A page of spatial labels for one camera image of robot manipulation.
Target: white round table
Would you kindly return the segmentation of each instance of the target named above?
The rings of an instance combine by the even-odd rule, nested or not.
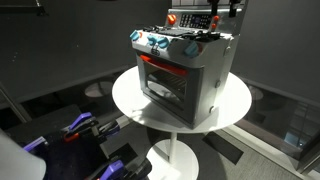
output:
[[[138,68],[123,73],[115,82],[112,95],[117,107],[130,119],[144,126],[171,132],[170,140],[155,144],[147,158],[152,164],[150,180],[195,180],[199,163],[192,149],[177,141],[177,133],[204,133],[222,129],[239,121],[251,106],[247,86],[229,73],[222,103],[211,116],[194,129],[186,127],[171,114],[152,103],[140,88]]]

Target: table pedestal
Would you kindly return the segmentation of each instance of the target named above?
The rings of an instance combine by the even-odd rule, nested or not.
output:
[[[192,149],[177,141],[177,133],[171,133],[171,140],[156,143],[148,152],[152,164],[150,180],[196,180],[199,163]]]

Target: dark wall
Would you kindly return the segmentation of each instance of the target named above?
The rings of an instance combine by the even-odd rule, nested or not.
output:
[[[232,72],[320,105],[320,1],[251,0]]]
[[[169,0],[41,2],[48,17],[0,14],[0,82],[18,101],[135,63],[129,35],[163,25],[171,7]]]

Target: blue knob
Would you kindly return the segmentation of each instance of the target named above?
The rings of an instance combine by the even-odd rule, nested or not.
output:
[[[185,50],[184,53],[188,56],[188,57],[195,57],[198,55],[198,45],[196,42],[192,42]]]
[[[133,40],[133,41],[136,41],[136,40],[138,40],[139,39],[139,33],[138,33],[138,31],[133,31],[133,33],[131,33],[131,35],[130,35],[130,38]]]
[[[149,40],[148,44],[151,45],[151,46],[155,45],[157,43],[157,41],[158,41],[157,38],[152,36],[152,35],[149,35],[147,38]]]
[[[160,48],[166,48],[169,46],[169,39],[166,37],[158,39],[158,44]]]

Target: table top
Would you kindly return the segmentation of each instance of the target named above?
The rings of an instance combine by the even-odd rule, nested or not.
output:
[[[232,73],[228,75],[221,105],[194,129],[184,125],[143,94],[138,67],[129,69],[117,79],[112,95],[117,107],[133,121],[157,130],[176,133],[204,133],[222,129],[243,118],[251,106],[249,89]]]

